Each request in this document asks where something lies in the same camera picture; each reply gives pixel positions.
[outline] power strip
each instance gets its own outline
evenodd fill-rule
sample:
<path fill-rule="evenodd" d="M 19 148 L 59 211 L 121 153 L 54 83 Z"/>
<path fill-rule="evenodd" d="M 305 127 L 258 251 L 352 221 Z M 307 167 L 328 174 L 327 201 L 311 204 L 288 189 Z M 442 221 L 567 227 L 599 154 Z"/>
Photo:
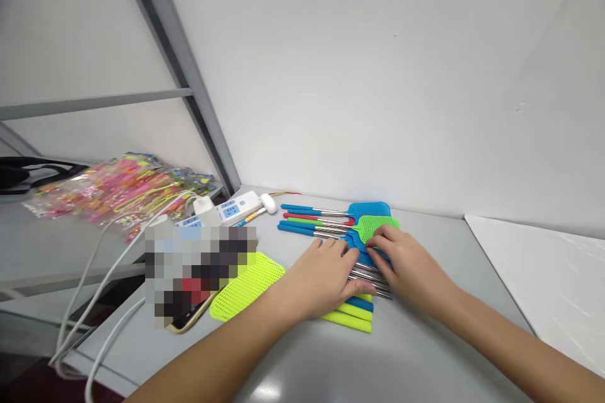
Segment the power strip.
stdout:
<path fill-rule="evenodd" d="M 263 207 L 263 202 L 254 191 L 246 192 L 240 196 L 226 201 L 222 205 L 213 207 L 216 209 L 216 223 L 220 223 L 221 227 L 230 227 L 239 223 L 240 220 L 247 218 Z M 204 218 L 208 216 L 214 220 L 214 213 L 204 212 L 193 215 L 188 219 L 177 222 L 177 227 L 203 227 Z"/>

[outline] person's right hand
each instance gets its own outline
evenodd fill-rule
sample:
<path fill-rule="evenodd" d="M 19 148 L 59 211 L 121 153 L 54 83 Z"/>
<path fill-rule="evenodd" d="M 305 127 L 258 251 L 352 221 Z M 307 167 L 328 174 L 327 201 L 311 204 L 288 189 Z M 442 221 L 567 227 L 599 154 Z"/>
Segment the person's right hand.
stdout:
<path fill-rule="evenodd" d="M 392 268 L 373 247 L 389 257 Z M 383 225 L 368 240 L 366 248 L 393 291 L 432 317 L 437 317 L 459 292 L 441 266 L 409 233 Z"/>

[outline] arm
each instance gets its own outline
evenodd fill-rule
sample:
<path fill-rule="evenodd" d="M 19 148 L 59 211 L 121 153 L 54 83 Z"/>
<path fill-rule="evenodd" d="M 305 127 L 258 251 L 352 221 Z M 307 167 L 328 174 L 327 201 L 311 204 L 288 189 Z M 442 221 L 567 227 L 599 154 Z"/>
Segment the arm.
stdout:
<path fill-rule="evenodd" d="M 334 310 L 359 293 L 347 282 L 359 257 L 347 243 L 315 240 L 294 266 L 248 308 L 184 351 L 139 387 L 136 402 L 229 402 L 265 353 L 296 324 Z"/>
<path fill-rule="evenodd" d="M 409 234 L 384 225 L 366 245 L 393 290 L 472 345 L 533 401 L 605 401 L 603 378 L 458 288 Z M 370 247 L 385 252 L 393 268 Z"/>

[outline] phone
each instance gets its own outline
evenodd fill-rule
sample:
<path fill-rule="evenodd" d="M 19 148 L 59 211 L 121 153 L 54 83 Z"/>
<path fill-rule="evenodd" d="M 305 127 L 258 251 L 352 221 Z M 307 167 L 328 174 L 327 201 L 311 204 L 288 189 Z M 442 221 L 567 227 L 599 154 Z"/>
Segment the phone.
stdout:
<path fill-rule="evenodd" d="M 195 324 L 195 322 L 202 316 L 202 314 L 206 311 L 212 300 L 219 292 L 213 293 L 208 296 L 208 298 L 196 305 L 193 310 L 187 312 L 185 315 L 181 316 L 179 319 L 174 320 L 171 324 L 168 325 L 168 330 L 173 334 L 184 334 Z"/>

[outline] white board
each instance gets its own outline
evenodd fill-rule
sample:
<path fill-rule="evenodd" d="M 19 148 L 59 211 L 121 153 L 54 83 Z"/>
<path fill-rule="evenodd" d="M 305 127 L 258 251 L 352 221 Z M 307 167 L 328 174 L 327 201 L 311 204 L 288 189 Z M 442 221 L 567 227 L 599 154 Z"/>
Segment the white board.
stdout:
<path fill-rule="evenodd" d="M 536 335 L 605 377 L 605 241 L 464 218 Z"/>

